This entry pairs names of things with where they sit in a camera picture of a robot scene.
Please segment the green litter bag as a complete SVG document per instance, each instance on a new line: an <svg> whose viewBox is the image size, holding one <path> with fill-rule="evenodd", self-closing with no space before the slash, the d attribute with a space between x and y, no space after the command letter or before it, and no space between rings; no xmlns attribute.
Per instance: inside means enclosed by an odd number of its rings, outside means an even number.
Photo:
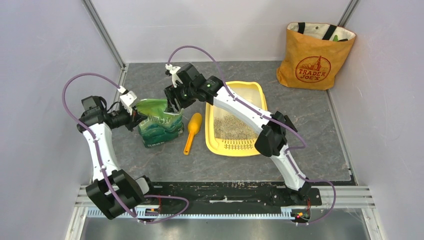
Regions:
<svg viewBox="0 0 424 240"><path fill-rule="evenodd" d="M142 99L137 111L147 116L138 125L138 132L146 148L153 148L172 141L184 132L183 113L168 113L166 99Z"/></svg>

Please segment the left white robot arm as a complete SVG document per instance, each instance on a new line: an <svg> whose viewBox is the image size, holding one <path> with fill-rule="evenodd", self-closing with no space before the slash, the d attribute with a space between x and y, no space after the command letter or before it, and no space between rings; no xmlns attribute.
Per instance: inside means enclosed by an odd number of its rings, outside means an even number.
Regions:
<svg viewBox="0 0 424 240"><path fill-rule="evenodd" d="M143 176L137 182L117 164L112 143L112 130L126 127L132 131L148 117L135 107L128 112L122 103L111 112L101 96L89 96L81 101L84 112L78 119L77 129L85 137L92 158L92 183L85 188L88 198L110 220L127 213L136 218L136 206L152 204L157 191Z"/></svg>

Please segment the orange litter scoop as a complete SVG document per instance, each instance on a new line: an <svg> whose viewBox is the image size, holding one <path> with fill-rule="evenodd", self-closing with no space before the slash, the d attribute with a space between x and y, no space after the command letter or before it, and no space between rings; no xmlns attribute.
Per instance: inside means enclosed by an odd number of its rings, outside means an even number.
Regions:
<svg viewBox="0 0 424 240"><path fill-rule="evenodd" d="M203 117L199 112L192 115L188 122L188 137L183 150L184 155L189 155L195 135L200 131Z"/></svg>

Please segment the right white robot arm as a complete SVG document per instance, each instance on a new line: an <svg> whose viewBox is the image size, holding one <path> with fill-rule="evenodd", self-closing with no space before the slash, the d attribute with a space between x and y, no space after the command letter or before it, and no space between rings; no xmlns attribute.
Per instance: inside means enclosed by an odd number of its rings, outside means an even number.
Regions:
<svg viewBox="0 0 424 240"><path fill-rule="evenodd" d="M289 200L300 205L309 198L311 184L293 160L286 132L297 133L290 118L280 112L271 113L248 102L221 79L205 78L188 63L183 67L165 65L172 84L165 88L167 113L179 113L196 101L221 108L247 124L257 133L255 149L269 157L283 176Z"/></svg>

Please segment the yellow litter box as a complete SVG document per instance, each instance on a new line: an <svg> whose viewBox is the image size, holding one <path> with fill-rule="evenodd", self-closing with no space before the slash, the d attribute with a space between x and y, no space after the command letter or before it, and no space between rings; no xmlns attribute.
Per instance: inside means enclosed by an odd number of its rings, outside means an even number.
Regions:
<svg viewBox="0 0 424 240"><path fill-rule="evenodd" d="M227 85L235 94L241 96L249 103L267 110L266 98L262 87L257 82L228 81ZM210 104L205 105L205 143L207 148L214 154L227 157L250 157L258 155L255 149L256 139L227 140L214 136L214 119L225 115L232 115L226 110Z"/></svg>

